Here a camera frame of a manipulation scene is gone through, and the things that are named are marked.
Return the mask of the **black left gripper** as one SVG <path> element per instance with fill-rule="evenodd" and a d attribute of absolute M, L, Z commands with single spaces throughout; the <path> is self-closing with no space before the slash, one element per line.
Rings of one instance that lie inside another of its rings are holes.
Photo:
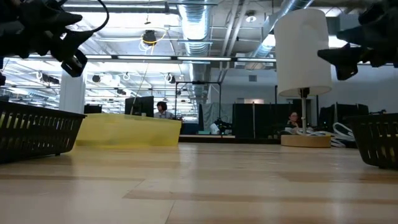
<path fill-rule="evenodd" d="M 51 49 L 58 61 L 73 58 L 93 32 L 67 30 L 64 38 L 54 29 L 80 22 L 83 16 L 63 9 L 66 1 L 1 1 L 1 58 L 41 56 Z"/>

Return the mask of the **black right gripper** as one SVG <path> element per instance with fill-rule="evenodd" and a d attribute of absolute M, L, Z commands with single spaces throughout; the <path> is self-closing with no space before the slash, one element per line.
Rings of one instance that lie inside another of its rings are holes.
<path fill-rule="evenodd" d="M 360 26 L 339 31 L 336 37 L 369 50 L 367 61 L 373 67 L 387 63 L 397 66 L 397 0 L 371 4 L 358 17 Z M 363 49 L 346 44 L 337 49 L 318 50 L 318 57 L 332 65 L 356 65 L 361 61 Z"/>

